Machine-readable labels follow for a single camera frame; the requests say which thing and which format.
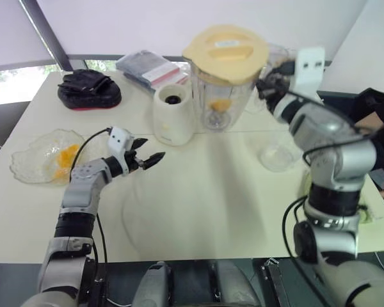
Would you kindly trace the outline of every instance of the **robotic arm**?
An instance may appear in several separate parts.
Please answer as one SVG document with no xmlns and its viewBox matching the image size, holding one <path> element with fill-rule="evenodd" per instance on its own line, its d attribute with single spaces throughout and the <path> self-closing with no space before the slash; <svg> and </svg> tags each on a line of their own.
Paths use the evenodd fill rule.
<svg viewBox="0 0 384 307">
<path fill-rule="evenodd" d="M 384 272 L 356 261 L 358 201 L 376 161 L 374 145 L 340 113 L 313 102 L 323 78 L 324 49 L 300 50 L 256 84 L 273 116 L 289 124 L 309 158 L 307 220 L 294 227 L 296 253 L 312 264 L 336 306 L 384 306 Z"/>
<path fill-rule="evenodd" d="M 134 139 L 127 130 L 113 127 L 108 148 L 112 156 L 97 159 L 72 170 L 56 225 L 38 275 L 38 294 L 22 307 L 73 307 L 81 303 L 102 306 L 104 280 L 95 276 L 96 263 L 88 255 L 93 246 L 92 231 L 100 192 L 116 176 L 126 176 L 139 167 L 157 164 L 164 152 L 143 161 L 136 149 L 147 139 Z"/>
</svg>

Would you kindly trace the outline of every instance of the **white label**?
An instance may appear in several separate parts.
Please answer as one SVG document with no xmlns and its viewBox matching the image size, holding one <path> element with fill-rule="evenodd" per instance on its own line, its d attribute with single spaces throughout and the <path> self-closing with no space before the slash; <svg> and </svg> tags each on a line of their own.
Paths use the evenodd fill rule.
<svg viewBox="0 0 384 307">
<path fill-rule="evenodd" d="M 215 43 L 215 46 L 217 46 L 217 48 L 235 47 L 239 45 L 240 45 L 239 40 L 223 40 L 221 42 Z"/>
<path fill-rule="evenodd" d="M 142 77 L 148 80 L 149 82 L 154 82 L 159 78 L 164 77 L 167 74 L 172 73 L 173 71 L 178 71 L 179 67 L 176 64 L 171 62 L 164 63 L 150 70 L 149 72 L 145 72 Z"/>
</svg>

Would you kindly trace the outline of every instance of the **black bag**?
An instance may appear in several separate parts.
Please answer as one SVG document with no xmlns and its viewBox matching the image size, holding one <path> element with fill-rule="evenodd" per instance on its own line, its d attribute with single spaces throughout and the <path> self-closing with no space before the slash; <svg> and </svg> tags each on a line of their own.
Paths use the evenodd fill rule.
<svg viewBox="0 0 384 307">
<path fill-rule="evenodd" d="M 58 98 L 69 109 L 109 108 L 121 102 L 118 85 L 95 70 L 75 70 L 63 81 L 58 85 Z"/>
</svg>

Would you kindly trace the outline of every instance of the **yellow blender lid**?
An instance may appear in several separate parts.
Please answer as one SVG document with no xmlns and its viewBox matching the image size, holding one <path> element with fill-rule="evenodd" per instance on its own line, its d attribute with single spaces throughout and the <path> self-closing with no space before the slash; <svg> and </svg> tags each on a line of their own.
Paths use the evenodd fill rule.
<svg viewBox="0 0 384 307">
<path fill-rule="evenodd" d="M 268 60 L 269 49 L 255 33 L 225 24 L 200 33 L 182 56 L 207 74 L 231 84 L 243 84 L 257 77 Z"/>
</svg>

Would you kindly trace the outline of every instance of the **person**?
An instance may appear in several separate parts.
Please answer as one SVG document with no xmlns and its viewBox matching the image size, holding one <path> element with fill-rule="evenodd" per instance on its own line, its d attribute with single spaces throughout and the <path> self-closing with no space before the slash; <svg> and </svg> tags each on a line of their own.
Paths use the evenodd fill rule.
<svg viewBox="0 0 384 307">
<path fill-rule="evenodd" d="M 382 168 L 384 170 L 384 94 L 368 89 L 357 97 L 355 107 L 360 109 L 365 108 L 365 110 L 354 112 L 354 116 L 353 114 L 351 115 L 352 118 L 356 117 L 356 114 L 370 111 L 368 115 L 356 122 L 356 126 L 378 130 L 377 136 L 372 140 L 377 151 L 377 160 L 373 169 Z M 384 198 L 384 190 L 380 191 L 380 194 Z"/>
</svg>

